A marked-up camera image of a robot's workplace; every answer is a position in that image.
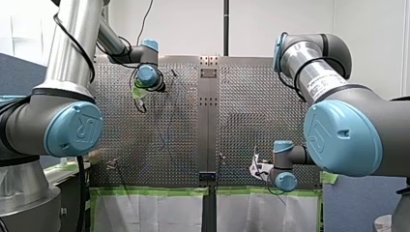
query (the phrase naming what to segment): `perforated metal panel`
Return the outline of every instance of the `perforated metal panel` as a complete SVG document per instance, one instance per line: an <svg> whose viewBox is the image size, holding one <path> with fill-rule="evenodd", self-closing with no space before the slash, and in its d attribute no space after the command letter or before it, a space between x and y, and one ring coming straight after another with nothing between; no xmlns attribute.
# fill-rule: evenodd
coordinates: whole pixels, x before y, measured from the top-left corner
<svg viewBox="0 0 410 232"><path fill-rule="evenodd" d="M93 186L197 187L198 166L212 166L210 163L216 163L220 186L263 185L248 172L253 147L259 148L263 159L270 160L274 140L304 142L303 118L308 106L278 81L272 59L219 57L218 65L213 66L218 70L218 86L210 84L214 78L207 81L200 77L204 66L199 58L160 59L168 93L148 96L146 114L137 112L132 101L132 70L99 58L96 96L104 128L99 149L94 152L101 160L93 165ZM216 128L204 128L203 122L198 122L198 106L206 103L199 99L198 90L213 93L212 110L200 113L214 115L208 115L208 120L217 115ZM200 159L207 165L198 163L198 154L203 155L198 152L200 130L217 136L216 153ZM208 141L212 139L204 138L204 143ZM220 154L224 161L219 161ZM294 171L300 189L319 188L317 168L296 166Z"/></svg>
<svg viewBox="0 0 410 232"><path fill-rule="evenodd" d="M143 114L132 101L132 69L99 58L97 103L104 122L93 152L100 158L93 186L198 186L197 63L194 57L162 58L167 93L146 97Z"/></svg>
<svg viewBox="0 0 410 232"><path fill-rule="evenodd" d="M302 145L307 109L279 82L272 59L220 58L219 185L264 185L249 175L254 146L271 160L275 140ZM317 167L296 166L294 172L299 189L319 188Z"/></svg>

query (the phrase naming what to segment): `green tape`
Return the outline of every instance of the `green tape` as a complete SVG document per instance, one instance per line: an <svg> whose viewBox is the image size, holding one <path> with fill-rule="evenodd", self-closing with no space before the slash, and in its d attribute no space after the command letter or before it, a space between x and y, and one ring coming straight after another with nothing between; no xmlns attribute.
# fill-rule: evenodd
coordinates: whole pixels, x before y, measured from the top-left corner
<svg viewBox="0 0 410 232"><path fill-rule="evenodd" d="M150 187L105 187L91 188L96 195L154 195L154 196L203 196L207 188L150 188Z"/></svg>
<svg viewBox="0 0 410 232"><path fill-rule="evenodd" d="M281 194L281 195L289 195L289 196L305 196L305 197L314 197L319 196L321 194L320 189L315 190L294 190L291 192L286 192L282 194L282 191L277 188L271 188L271 191L274 194ZM245 194L271 194L267 188L264 187L218 187L217 194L218 195L245 195Z"/></svg>
<svg viewBox="0 0 410 232"><path fill-rule="evenodd" d="M337 181L337 174L321 171L320 172L320 183L334 185Z"/></svg>

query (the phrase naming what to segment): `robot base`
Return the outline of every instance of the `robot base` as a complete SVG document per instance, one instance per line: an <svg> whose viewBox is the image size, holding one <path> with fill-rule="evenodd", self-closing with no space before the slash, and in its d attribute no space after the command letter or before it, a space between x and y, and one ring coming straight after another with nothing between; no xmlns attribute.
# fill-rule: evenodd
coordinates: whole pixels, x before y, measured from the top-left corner
<svg viewBox="0 0 410 232"><path fill-rule="evenodd" d="M10 232L58 232L60 231L60 189L54 187L49 197L25 205L7 215L0 215Z"/></svg>

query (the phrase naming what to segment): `black cable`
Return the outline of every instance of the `black cable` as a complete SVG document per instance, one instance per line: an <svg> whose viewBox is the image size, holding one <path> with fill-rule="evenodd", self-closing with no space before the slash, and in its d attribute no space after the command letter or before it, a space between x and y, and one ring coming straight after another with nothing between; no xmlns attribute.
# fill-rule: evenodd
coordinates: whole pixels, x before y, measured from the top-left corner
<svg viewBox="0 0 410 232"><path fill-rule="evenodd" d="M104 53L105 55L111 57L111 59L113 59L118 65L121 65L121 66L123 66L123 67L125 67L125 68L128 68L128 69L135 69L136 67L134 67L134 66L128 66L128 65L124 64L123 62L119 61L119 60L116 58L116 57L128 56L130 62L132 61L131 56L130 56L130 54L131 54L131 52L132 52L132 45L131 45L131 43L130 43L127 39L125 39L124 37L120 37L120 36L119 36L118 38L120 38L122 41L124 41L124 42L127 43L127 45L128 45L128 52L127 52L126 54L124 54L124 51L126 50L126 46L124 46L124 49L123 49L123 50L121 51L121 53L119 53L119 54L110 54L110 53L106 52L98 43L97 43L97 48L98 48L102 53Z"/></svg>
<svg viewBox="0 0 410 232"><path fill-rule="evenodd" d="M151 12L151 7L153 6L153 3L154 3L154 0L151 0L147 13L145 13L144 19L142 19L141 31L139 31L138 39L136 39L136 44L139 44L139 38L141 37L142 32L144 31L144 27L145 27L145 19L147 19L148 14Z"/></svg>
<svg viewBox="0 0 410 232"><path fill-rule="evenodd" d="M336 59L336 58L329 57L329 56L322 56L322 57L314 58L314 59L311 59L311 60L308 60L308 61L304 62L304 64L296 71L295 77L293 78L293 86L294 86L294 88L295 88L295 92L296 92L296 94L299 96L299 98L300 98L301 100L303 100L304 102L305 102L306 100L305 100L304 96L301 94L302 92L301 92L301 90L300 90L299 87L298 87L298 80L299 80L299 76L301 75L302 70L303 70L306 66L308 66L308 65L310 65L310 64L312 64L312 63L314 63L314 62L318 62L318 61L325 61L325 62L326 62L327 60L330 60L330 61L333 61L333 62L337 63L337 64L340 66L340 68L342 69L342 71L343 71L342 77L343 77L344 79L346 79L346 75L347 75L347 73L346 73L346 68L344 68L343 64L342 64L338 59Z"/></svg>
<svg viewBox="0 0 410 232"><path fill-rule="evenodd" d="M287 36L287 35L288 35L287 32L282 32L282 34L280 35L280 39L279 39L278 59L277 59L278 78L279 78L280 82L281 82L284 86L286 86L286 87L288 87L288 88L294 90L295 87L293 87L292 85L288 84L288 83L283 79L283 77L281 76L281 66L280 66L281 48L282 48L282 44L283 44L284 37Z"/></svg>
<svg viewBox="0 0 410 232"><path fill-rule="evenodd" d="M256 157L255 157L255 156L253 156L253 161L254 161L255 166L256 166L256 171L259 173L259 176L260 176L260 178L262 179L262 181L264 181L262 175L260 175L261 172L260 172L260 170L259 170L259 167L257 166L257 160L256 160ZM280 195L283 195L283 194L284 194L284 191L281 192L281 193L279 193L279 194L272 192L272 191L271 191L271 188L270 188L270 186L269 186L269 178L270 178L270 174L267 175L266 181L264 181L265 184L266 184L266 187L268 188L268 192L271 193L272 195L277 196L277 197L279 198L279 200L283 203L283 205L286 205L286 202L284 202L284 200L282 200L282 198L280 198Z"/></svg>
<svg viewBox="0 0 410 232"><path fill-rule="evenodd" d="M58 13L54 15L54 21L60 27L60 29L72 40L75 46L78 48L81 56L84 58L85 62L87 62L88 67L90 68L90 83L93 83L94 78L96 77L96 70L94 69L93 61L91 61L90 57L88 56L87 52L81 46L81 44L75 39L75 37L70 34L69 31L63 26L62 21L58 18Z"/></svg>
<svg viewBox="0 0 410 232"><path fill-rule="evenodd" d="M0 230L1 232L9 232L9 229L7 228L6 223L4 222L3 219L0 217Z"/></svg>
<svg viewBox="0 0 410 232"><path fill-rule="evenodd" d="M75 232L81 232L82 225L84 224L87 183L85 180L84 159L83 157L77 157L76 159L78 162L80 195L79 195L79 214L78 214L78 220L77 220Z"/></svg>

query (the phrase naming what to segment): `green object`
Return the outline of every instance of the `green object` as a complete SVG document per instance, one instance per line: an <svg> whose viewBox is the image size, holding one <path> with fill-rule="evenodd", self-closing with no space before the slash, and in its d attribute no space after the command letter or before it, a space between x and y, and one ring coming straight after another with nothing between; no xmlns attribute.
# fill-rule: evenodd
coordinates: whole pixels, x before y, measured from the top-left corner
<svg viewBox="0 0 410 232"><path fill-rule="evenodd" d="M136 88L135 85L132 86L132 98L135 100L139 100L141 97L141 91L140 89Z"/></svg>
<svg viewBox="0 0 410 232"><path fill-rule="evenodd" d="M271 188L271 191L275 194L280 195L290 195L290 196L319 196L321 195L322 190L294 190L290 192L283 192L277 188ZM252 193L260 193L260 194L271 194L266 187L218 187L217 194L218 195L235 195L235 194L252 194Z"/></svg>
<svg viewBox="0 0 410 232"><path fill-rule="evenodd" d="M337 181L337 174L321 171L320 172L320 183L334 185Z"/></svg>

